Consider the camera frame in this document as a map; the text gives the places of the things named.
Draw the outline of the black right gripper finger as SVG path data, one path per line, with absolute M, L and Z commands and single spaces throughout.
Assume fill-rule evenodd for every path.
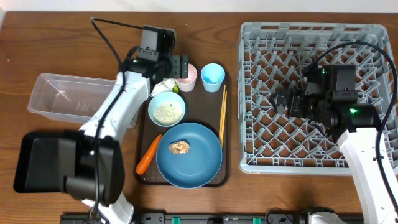
M 279 89 L 273 92 L 270 95 L 271 100 L 280 100 L 280 99 L 286 99 L 289 97 L 289 90 L 288 89 Z
M 276 114 L 284 114 L 285 106 L 283 103 L 270 99 L 270 103 Z

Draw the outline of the foil wrapper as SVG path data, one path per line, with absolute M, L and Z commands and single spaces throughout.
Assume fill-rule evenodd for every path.
M 151 92 L 151 97 L 155 97 L 159 93 L 173 92 L 174 86 L 176 85 L 175 79 L 165 78 L 160 83 L 156 84 Z

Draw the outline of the pink cup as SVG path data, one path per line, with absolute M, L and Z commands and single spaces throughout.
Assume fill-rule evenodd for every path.
M 175 82 L 179 90 L 183 92 L 192 91 L 195 87 L 197 79 L 197 70 L 192 64 L 188 64 L 188 77 L 176 79 Z

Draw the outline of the light blue bowl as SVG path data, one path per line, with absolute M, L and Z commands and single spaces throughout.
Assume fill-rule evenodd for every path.
M 162 92 L 150 100 L 147 111 L 149 118 L 156 125 L 170 127 L 182 120 L 186 106 L 180 95 L 173 92 Z

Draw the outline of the white rice pile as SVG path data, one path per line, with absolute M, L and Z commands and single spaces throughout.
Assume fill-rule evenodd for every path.
M 177 101 L 164 101 L 154 109 L 155 120 L 165 126 L 177 123 L 182 116 L 182 107 Z

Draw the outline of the light blue cup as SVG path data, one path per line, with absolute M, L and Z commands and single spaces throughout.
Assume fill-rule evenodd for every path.
M 225 78 L 224 68 L 217 63 L 209 63 L 201 70 L 201 79 L 206 91 L 213 93 L 220 89 Z

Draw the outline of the brown food scrap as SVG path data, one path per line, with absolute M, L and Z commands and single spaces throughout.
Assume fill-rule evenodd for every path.
M 186 154 L 190 150 L 190 145 L 187 141 L 176 141 L 169 145 L 169 150 L 173 154 Z

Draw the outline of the dark blue plate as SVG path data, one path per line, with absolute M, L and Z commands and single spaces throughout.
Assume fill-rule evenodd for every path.
M 174 154 L 172 143 L 186 141 L 190 148 L 184 154 Z M 170 184 L 193 189 L 209 183 L 218 173 L 223 151 L 216 134 L 198 123 L 178 124 L 165 132 L 156 152 L 156 164 Z

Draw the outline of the orange carrot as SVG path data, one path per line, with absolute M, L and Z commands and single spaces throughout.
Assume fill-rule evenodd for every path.
M 151 143 L 148 150 L 144 154 L 144 156 L 139 161 L 138 165 L 136 166 L 135 172 L 139 175 L 142 175 L 146 172 L 149 165 L 151 164 L 153 157 L 156 153 L 160 140 L 162 139 L 162 134 L 159 134 Z

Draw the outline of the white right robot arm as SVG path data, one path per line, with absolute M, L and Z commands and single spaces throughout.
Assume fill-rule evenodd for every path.
M 382 140 L 382 122 L 372 104 L 359 104 L 357 91 L 306 94 L 281 89 L 269 101 L 277 114 L 308 118 L 328 128 L 346 159 L 365 223 L 397 223 L 397 179 Z

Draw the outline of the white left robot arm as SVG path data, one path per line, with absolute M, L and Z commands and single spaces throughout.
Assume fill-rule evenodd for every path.
M 188 57 L 122 63 L 113 89 L 78 131 L 27 133 L 14 178 L 18 193 L 63 192 L 90 206 L 80 223 L 131 223 L 134 207 L 122 193 L 121 141 L 151 88 L 165 78 L 186 78 Z

